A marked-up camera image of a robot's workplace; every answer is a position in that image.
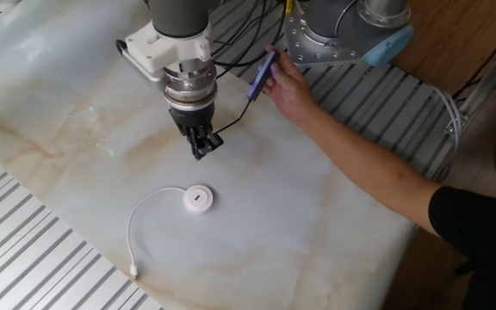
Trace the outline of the person's bare hand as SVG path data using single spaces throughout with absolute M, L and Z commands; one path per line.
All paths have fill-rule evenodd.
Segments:
M 279 59 L 270 67 L 270 76 L 265 82 L 263 93 L 273 100 L 289 121 L 301 126 L 317 108 L 311 89 L 284 51 L 273 45 L 268 45 L 266 50 L 276 52 Z

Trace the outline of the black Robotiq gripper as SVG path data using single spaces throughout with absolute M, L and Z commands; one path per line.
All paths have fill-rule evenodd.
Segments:
M 179 132 L 186 134 L 196 160 L 202 159 L 224 143 L 217 133 L 212 133 L 214 111 L 213 103 L 194 111 L 184 111 L 173 107 L 169 109 Z

